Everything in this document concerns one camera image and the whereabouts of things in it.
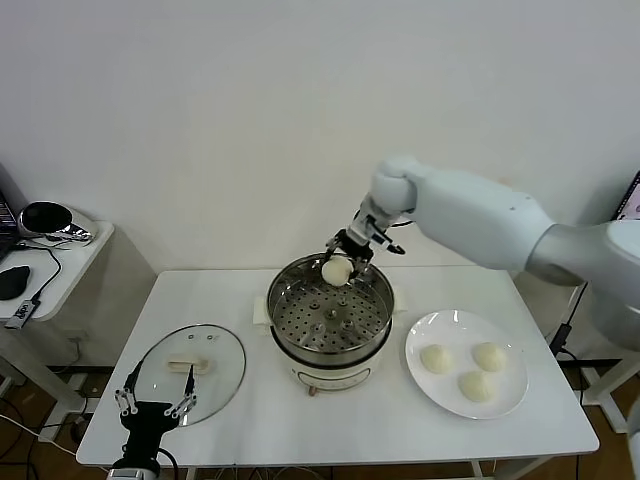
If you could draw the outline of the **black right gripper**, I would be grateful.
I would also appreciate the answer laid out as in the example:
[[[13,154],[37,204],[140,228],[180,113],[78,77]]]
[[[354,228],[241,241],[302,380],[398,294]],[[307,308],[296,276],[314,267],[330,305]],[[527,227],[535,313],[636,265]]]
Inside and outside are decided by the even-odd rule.
[[[366,273],[374,255],[368,242],[359,244],[348,235],[346,229],[339,230],[334,238],[327,242],[324,262],[330,261],[336,250],[342,251],[350,258],[353,270],[349,275],[349,280],[355,280]]]

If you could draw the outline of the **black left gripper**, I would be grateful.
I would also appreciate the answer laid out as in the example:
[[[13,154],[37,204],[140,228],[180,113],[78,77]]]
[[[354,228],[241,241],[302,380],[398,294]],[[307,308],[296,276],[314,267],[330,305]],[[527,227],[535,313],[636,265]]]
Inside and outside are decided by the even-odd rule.
[[[114,393],[121,424],[128,431],[123,458],[131,463],[155,460],[164,434],[176,429],[179,418],[188,414],[197,403],[193,364],[189,367],[183,398],[177,404],[136,403],[134,390],[142,364],[140,360],[128,374],[123,387]]]

